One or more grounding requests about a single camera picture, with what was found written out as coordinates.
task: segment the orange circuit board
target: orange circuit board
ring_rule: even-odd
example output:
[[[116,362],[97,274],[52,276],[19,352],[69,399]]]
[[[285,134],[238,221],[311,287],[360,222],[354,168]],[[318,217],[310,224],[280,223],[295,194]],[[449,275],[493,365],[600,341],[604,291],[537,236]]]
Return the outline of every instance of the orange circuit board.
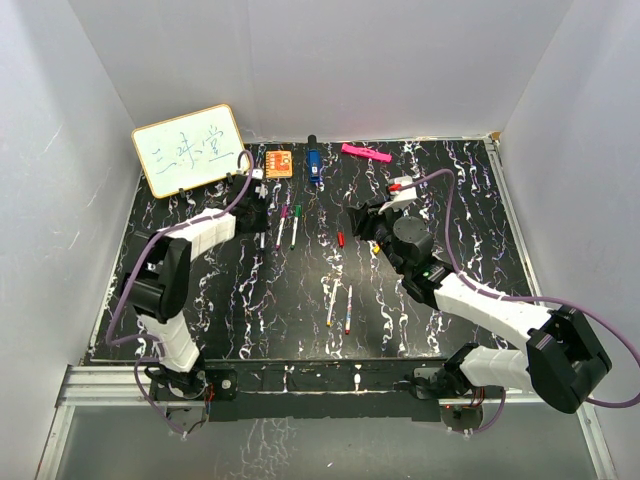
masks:
[[[293,177],[291,152],[267,152],[267,178]]]

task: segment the white enclosure wall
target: white enclosure wall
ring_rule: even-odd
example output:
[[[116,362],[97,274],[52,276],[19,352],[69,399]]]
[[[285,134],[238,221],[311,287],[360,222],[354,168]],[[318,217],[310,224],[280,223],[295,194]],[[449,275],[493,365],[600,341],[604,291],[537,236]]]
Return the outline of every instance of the white enclosure wall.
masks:
[[[502,130],[570,0],[70,0],[137,126],[245,141]]]
[[[509,190],[543,291],[589,305],[635,345],[639,74],[640,4],[574,2],[502,146]],[[614,369],[595,394],[610,401],[631,398],[640,386],[637,366],[619,343],[604,333],[602,338]],[[620,478],[638,478],[639,408],[597,413]]]
[[[129,213],[131,119],[66,0],[0,3],[0,467],[33,478]]]

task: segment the marker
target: marker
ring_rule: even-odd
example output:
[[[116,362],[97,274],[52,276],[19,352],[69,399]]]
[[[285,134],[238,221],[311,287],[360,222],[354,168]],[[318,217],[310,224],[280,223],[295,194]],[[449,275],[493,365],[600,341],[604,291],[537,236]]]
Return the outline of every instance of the marker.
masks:
[[[349,299],[347,300],[347,321],[344,327],[344,333],[349,335],[351,331],[351,297],[353,296],[353,286],[349,285]]]
[[[293,217],[293,236],[291,237],[291,246],[289,247],[291,250],[296,248],[296,232],[298,231],[298,218],[300,218],[301,213],[302,207],[296,205],[296,216]]]
[[[349,145],[347,143],[342,144],[342,153],[349,153],[357,157],[370,158],[372,160],[377,160],[378,162],[383,163],[391,162],[391,155],[389,155],[388,153],[380,153],[375,150],[371,150],[370,148],[354,147],[353,145]]]
[[[331,314],[333,313],[333,305],[336,303],[336,292],[338,290],[338,279],[333,281],[333,292],[331,293],[331,303],[329,304],[329,313],[327,313],[327,327],[331,326]]]
[[[278,240],[276,241],[276,250],[280,248],[280,241],[282,240],[282,228],[284,227],[284,219],[287,218],[287,209],[285,205],[282,207],[282,213],[280,214],[280,226],[278,227]]]

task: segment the black marble pattern surface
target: black marble pattern surface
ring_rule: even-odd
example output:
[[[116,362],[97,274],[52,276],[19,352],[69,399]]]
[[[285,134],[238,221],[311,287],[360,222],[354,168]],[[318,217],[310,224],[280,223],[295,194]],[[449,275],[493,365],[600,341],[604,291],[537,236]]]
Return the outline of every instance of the black marble pattern surface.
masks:
[[[321,144],[322,183],[312,185],[306,168],[306,144],[249,145],[258,166],[265,152],[290,150],[294,176],[267,180],[273,196],[269,209],[271,233],[266,251],[258,236],[236,236],[192,263],[185,318],[206,359],[340,359],[442,358],[463,343],[490,347],[506,342],[471,322],[434,312],[408,297],[400,277],[381,253],[350,232],[346,206],[383,194],[386,181],[421,177],[439,168],[456,174],[452,213],[452,245],[459,263],[477,280],[509,294],[529,294],[514,238],[507,222],[496,179],[482,141],[393,141],[355,143],[391,153],[383,164],[340,153],[340,143]],[[436,253],[444,252],[447,180],[438,178],[418,188],[418,201],[409,214],[422,217],[435,235]],[[141,178],[107,307],[95,343],[85,363],[131,362],[154,354],[151,344],[133,342],[109,348],[104,336],[117,297],[122,258],[136,229],[159,229],[186,220],[219,201],[222,182],[187,192],[187,199],[157,200]],[[274,248],[280,212],[289,205],[283,248]],[[289,249],[293,206],[302,206],[296,248]],[[337,233],[346,245],[338,247]],[[333,280],[339,279],[332,327],[326,326]],[[344,334],[347,291],[353,286],[351,334]],[[139,332],[128,308],[117,336]]]

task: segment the pen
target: pen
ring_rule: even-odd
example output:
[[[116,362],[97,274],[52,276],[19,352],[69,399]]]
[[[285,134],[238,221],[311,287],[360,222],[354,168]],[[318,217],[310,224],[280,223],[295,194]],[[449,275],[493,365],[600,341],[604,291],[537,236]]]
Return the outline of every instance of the pen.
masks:
[[[287,218],[287,206],[282,207],[280,214],[280,226],[278,227],[278,240],[276,240],[276,250],[280,248],[280,240],[282,240],[282,228],[284,227],[284,219]]]
[[[347,321],[344,327],[344,333],[349,335],[351,331],[351,296],[353,295],[353,286],[349,285],[349,298],[347,300]]]
[[[296,248],[296,232],[298,231],[298,218],[302,213],[302,206],[296,205],[296,216],[293,217],[293,237],[291,237],[291,250]]]
[[[333,305],[336,303],[336,291],[338,290],[338,279],[333,281],[333,292],[331,293],[331,303],[329,304],[329,312],[327,313],[327,327],[331,326],[331,314],[333,313]]]

